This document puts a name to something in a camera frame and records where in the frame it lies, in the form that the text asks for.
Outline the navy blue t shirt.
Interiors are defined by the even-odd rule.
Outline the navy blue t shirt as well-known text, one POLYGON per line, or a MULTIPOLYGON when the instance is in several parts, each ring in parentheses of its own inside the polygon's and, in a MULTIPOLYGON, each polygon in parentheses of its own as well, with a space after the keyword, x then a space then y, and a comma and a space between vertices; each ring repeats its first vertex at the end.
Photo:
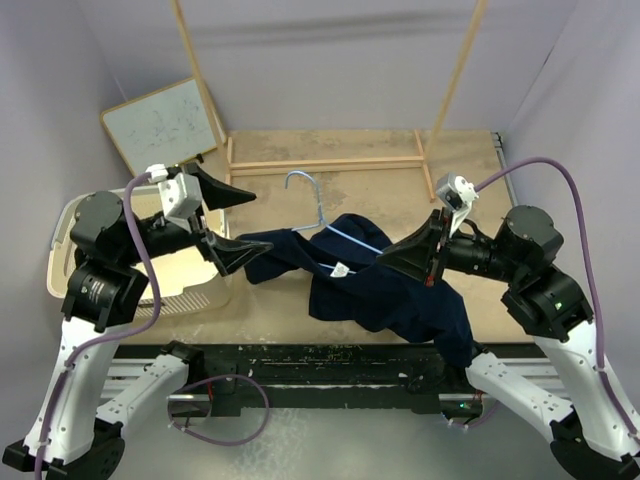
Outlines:
POLYGON ((242 234, 273 248, 245 266, 257 285, 290 271, 312 275, 308 314, 321 321, 352 320, 370 332, 388 329, 411 343, 432 341, 446 363, 466 368, 473 336, 462 296, 446 281, 432 287, 376 263, 392 245, 371 220, 347 213, 310 238, 291 229, 242 234))

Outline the light blue wire hanger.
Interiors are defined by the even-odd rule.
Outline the light blue wire hanger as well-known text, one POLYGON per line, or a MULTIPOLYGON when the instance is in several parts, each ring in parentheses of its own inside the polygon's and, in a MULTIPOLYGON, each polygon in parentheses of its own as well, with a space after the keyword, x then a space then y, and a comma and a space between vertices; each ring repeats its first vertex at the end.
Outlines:
POLYGON ((316 271, 320 277, 339 280, 354 277, 358 273, 383 271, 384 268, 378 265, 376 260, 383 253, 382 248, 389 245, 389 239, 384 233, 366 218, 355 214, 343 214, 333 223, 329 223, 319 200, 318 183, 311 175, 295 170, 285 177, 285 188, 288 188, 289 180, 293 176, 309 180, 315 192, 318 221, 313 227, 322 227, 322 230, 314 234, 301 248, 304 253, 311 256, 319 253, 321 260, 327 260, 327 263, 318 263, 316 271))

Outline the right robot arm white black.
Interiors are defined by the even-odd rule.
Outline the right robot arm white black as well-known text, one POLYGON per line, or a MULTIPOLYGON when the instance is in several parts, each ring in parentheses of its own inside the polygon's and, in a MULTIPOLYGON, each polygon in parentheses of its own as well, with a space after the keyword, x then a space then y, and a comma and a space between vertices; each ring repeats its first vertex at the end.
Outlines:
POLYGON ((449 269, 501 281, 501 301, 552 364, 564 390, 559 397, 477 347, 473 359, 445 366, 456 391, 472 386, 494 397, 549 443, 575 479, 639 476, 639 414, 615 376, 602 381, 597 326, 580 285, 554 264, 564 238, 552 218, 533 206, 516 206, 495 237, 474 228, 454 231, 453 216, 435 210, 414 233, 386 248, 378 263, 431 287, 449 269))

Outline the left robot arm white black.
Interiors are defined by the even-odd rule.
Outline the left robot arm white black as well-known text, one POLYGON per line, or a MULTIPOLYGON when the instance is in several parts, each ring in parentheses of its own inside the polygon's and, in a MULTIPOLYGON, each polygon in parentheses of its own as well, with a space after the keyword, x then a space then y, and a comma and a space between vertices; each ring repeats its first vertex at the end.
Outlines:
POLYGON ((133 320, 145 291, 152 317, 161 313, 155 258, 193 248, 229 276, 270 249, 222 237, 206 223, 207 212, 254 198, 188 163, 152 166, 122 194, 97 191, 79 202, 56 364, 33 427, 5 448, 5 465, 38 479, 106 479, 151 403, 211 385, 202 351, 175 341, 124 391, 102 398, 121 341, 137 334, 133 320))

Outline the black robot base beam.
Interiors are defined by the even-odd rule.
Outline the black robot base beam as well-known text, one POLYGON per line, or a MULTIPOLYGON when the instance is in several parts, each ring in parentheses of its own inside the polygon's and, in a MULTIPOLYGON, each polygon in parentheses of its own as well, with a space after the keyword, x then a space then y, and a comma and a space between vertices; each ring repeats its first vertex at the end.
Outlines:
POLYGON ((201 344, 197 379, 214 377, 172 402, 213 416, 244 408, 402 409, 465 420, 490 408, 490 397, 447 367, 431 344, 201 344))

